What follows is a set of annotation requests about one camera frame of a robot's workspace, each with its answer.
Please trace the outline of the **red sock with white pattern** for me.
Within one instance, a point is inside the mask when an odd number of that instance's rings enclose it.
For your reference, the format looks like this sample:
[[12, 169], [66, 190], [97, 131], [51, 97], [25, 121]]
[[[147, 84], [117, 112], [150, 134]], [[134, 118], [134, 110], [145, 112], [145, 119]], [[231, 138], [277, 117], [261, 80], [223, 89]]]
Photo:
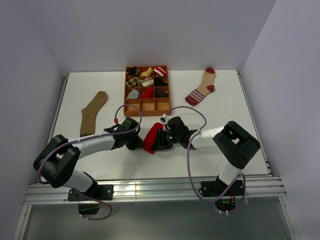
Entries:
[[159, 129], [163, 129], [164, 124], [160, 122], [156, 122], [148, 131], [147, 135], [143, 140], [143, 147], [142, 149], [150, 154], [154, 154], [155, 151], [151, 150], [153, 144], [155, 143], [157, 132]]

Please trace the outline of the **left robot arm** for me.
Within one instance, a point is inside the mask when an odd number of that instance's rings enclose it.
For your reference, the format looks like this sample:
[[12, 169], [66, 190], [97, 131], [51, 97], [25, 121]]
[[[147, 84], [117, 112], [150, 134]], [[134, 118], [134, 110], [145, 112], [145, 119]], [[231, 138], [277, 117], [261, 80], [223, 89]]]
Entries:
[[59, 134], [53, 137], [33, 162], [39, 178], [53, 188], [68, 187], [86, 200], [103, 195], [97, 181], [88, 173], [75, 170], [78, 160], [103, 151], [122, 147], [136, 150], [143, 146], [139, 137], [140, 124], [131, 117], [103, 130], [101, 134], [80, 137], [77, 140]]

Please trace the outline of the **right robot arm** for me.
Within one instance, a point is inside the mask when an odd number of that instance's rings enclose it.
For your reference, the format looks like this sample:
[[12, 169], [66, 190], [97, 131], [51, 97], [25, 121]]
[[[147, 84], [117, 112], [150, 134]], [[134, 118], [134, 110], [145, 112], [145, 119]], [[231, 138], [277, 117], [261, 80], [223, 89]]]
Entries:
[[226, 125], [203, 130], [189, 129], [182, 119], [177, 116], [169, 119], [164, 126], [156, 131], [150, 131], [151, 138], [144, 140], [144, 149], [150, 153], [166, 151], [175, 144], [191, 150], [218, 147], [226, 157], [228, 164], [218, 176], [217, 191], [222, 195], [229, 194], [233, 188], [232, 182], [249, 161], [260, 150], [259, 141], [235, 121]]

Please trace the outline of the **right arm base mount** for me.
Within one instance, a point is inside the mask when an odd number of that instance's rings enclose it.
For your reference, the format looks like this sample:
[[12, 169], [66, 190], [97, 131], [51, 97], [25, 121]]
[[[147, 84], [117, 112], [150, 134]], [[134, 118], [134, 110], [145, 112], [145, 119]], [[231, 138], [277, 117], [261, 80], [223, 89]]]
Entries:
[[[202, 195], [204, 198], [218, 197], [228, 186], [219, 179], [214, 181], [202, 181], [200, 185], [201, 187], [198, 190], [198, 193]], [[235, 183], [233, 183], [233, 185], [227, 190], [224, 196], [242, 196], [244, 191], [245, 187], [243, 181], [236, 180]]]

